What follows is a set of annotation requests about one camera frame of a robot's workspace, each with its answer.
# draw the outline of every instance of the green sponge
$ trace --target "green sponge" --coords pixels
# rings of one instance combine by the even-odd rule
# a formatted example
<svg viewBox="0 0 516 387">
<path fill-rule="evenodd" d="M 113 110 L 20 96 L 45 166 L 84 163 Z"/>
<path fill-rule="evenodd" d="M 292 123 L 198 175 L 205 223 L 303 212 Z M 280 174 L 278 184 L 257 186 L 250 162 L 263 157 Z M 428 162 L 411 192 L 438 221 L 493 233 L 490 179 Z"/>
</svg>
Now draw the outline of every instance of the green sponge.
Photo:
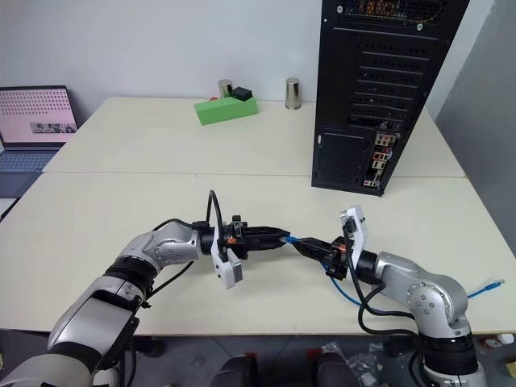
<svg viewBox="0 0 516 387">
<path fill-rule="evenodd" d="M 196 103 L 193 107 L 202 125 L 258 113 L 258 105 L 254 97 L 247 101 L 240 101 L 233 97 L 220 98 L 214 101 Z"/>
</svg>

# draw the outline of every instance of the computer tower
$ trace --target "computer tower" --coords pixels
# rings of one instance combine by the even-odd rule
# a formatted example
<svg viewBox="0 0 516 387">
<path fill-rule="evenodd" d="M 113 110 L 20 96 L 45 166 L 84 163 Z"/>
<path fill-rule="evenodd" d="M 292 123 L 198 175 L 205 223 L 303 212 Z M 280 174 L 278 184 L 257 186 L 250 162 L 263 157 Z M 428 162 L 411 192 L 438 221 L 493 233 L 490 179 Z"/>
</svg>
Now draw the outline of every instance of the computer tower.
<svg viewBox="0 0 516 387">
<path fill-rule="evenodd" d="M 322 0 L 312 186 L 381 196 L 468 0 Z"/>
</svg>

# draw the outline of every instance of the metal cylinder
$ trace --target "metal cylinder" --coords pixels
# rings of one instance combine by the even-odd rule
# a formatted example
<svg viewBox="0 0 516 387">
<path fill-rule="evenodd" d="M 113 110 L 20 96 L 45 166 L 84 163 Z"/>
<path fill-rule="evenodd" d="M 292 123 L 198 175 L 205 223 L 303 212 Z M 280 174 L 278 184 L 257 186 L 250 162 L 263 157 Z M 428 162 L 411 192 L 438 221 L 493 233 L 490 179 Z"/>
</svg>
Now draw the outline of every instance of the metal cylinder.
<svg viewBox="0 0 516 387">
<path fill-rule="evenodd" d="M 230 79 L 221 79 L 218 81 L 218 91 L 220 98 L 227 98 L 233 95 L 233 82 Z"/>
<path fill-rule="evenodd" d="M 287 109 L 299 109 L 301 107 L 299 80 L 297 78 L 287 79 L 285 107 Z"/>
</svg>

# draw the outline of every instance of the black object on green box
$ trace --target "black object on green box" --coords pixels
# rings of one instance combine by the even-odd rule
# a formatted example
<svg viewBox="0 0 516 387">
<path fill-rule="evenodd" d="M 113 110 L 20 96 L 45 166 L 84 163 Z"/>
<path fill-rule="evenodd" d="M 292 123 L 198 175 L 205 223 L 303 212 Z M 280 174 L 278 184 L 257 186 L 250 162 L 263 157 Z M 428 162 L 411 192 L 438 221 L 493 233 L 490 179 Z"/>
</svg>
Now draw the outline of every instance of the black object on green box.
<svg viewBox="0 0 516 387">
<path fill-rule="evenodd" d="M 247 101 L 252 97 L 252 91 L 245 89 L 244 87 L 237 87 L 236 89 L 233 89 L 233 97 L 240 101 Z"/>
</svg>

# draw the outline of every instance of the white table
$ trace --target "white table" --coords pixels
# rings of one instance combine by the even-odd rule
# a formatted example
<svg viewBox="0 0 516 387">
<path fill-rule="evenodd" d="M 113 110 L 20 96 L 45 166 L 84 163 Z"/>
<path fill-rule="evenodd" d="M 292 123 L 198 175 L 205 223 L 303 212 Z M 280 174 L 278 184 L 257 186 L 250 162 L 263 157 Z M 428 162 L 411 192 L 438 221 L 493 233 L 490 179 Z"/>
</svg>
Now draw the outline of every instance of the white table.
<svg viewBox="0 0 516 387">
<path fill-rule="evenodd" d="M 504 278 L 471 300 L 475 332 L 516 331 L 516 260 L 465 178 L 394 177 L 385 196 L 310 187 L 309 177 L 45 173 L 0 223 L 0 327 L 48 331 L 135 235 L 169 217 L 205 215 L 208 189 L 223 216 L 250 225 L 333 240 L 338 212 L 361 203 L 368 249 L 405 256 L 457 279 L 467 291 Z M 179 268 L 168 268 L 157 282 Z M 139 334 L 359 334 L 357 308 L 333 288 L 319 264 L 291 247 L 251 254 L 244 281 L 225 290 L 210 257 L 141 310 Z M 349 285 L 344 287 L 352 293 Z M 397 304 L 379 296 L 378 308 Z M 412 327 L 368 318 L 377 328 Z"/>
<path fill-rule="evenodd" d="M 314 103 L 259 102 L 257 115 L 203 127 L 196 102 L 111 98 L 44 171 L 311 175 Z M 464 176 L 426 110 L 394 176 Z"/>
</svg>

